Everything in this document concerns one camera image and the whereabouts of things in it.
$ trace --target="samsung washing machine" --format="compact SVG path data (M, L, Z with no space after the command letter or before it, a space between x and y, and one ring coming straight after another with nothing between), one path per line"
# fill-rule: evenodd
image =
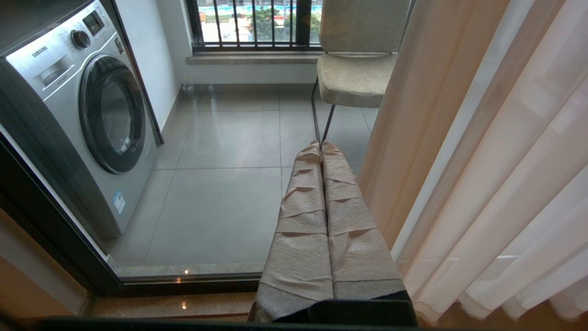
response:
M96 0L5 51L0 123L84 227L122 234L156 145L146 101Z

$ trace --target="washing machine door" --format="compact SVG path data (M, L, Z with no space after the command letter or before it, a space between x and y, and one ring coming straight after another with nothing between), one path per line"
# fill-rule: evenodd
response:
M130 69L109 55L86 67L79 93L83 136L104 169L125 173L137 164L145 143L141 91Z

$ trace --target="black door frame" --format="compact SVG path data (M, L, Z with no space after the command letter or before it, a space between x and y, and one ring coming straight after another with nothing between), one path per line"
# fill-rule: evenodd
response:
M14 146L0 134L0 208L74 279L97 296L255 292L259 273L219 277L120 279L102 259Z
M118 32L119 36L121 36L122 43L126 48L127 54L129 55L129 60L131 61L131 65L133 66L133 70L135 71L135 75L137 76L137 81L139 86L141 87L141 91L145 96L146 108L149 110L149 123L153 128L153 135L155 136L155 144L157 146L162 145L165 141L163 140L163 135L161 134L161 128L159 128L159 124L155 118L155 112L153 111L153 106L151 105L151 100L147 95L147 89L145 87L145 83L143 82L143 77L141 76L141 71L139 70L139 65L135 59L135 53L131 47L131 43L129 42L129 37L126 34L125 26L121 20L121 14L118 11L118 7L116 6L115 0L100 0L102 6L104 6L104 10L108 13L108 16L111 18L112 23L116 31Z

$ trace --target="chair backrest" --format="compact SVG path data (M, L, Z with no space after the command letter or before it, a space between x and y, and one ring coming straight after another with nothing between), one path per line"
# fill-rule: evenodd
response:
M410 0L323 0L320 45L327 52L396 52Z

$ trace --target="control panel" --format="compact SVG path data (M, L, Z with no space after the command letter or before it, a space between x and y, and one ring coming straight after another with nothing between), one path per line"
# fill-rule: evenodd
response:
M95 0L69 19L37 33L6 60L44 99L79 72L115 34L102 4Z

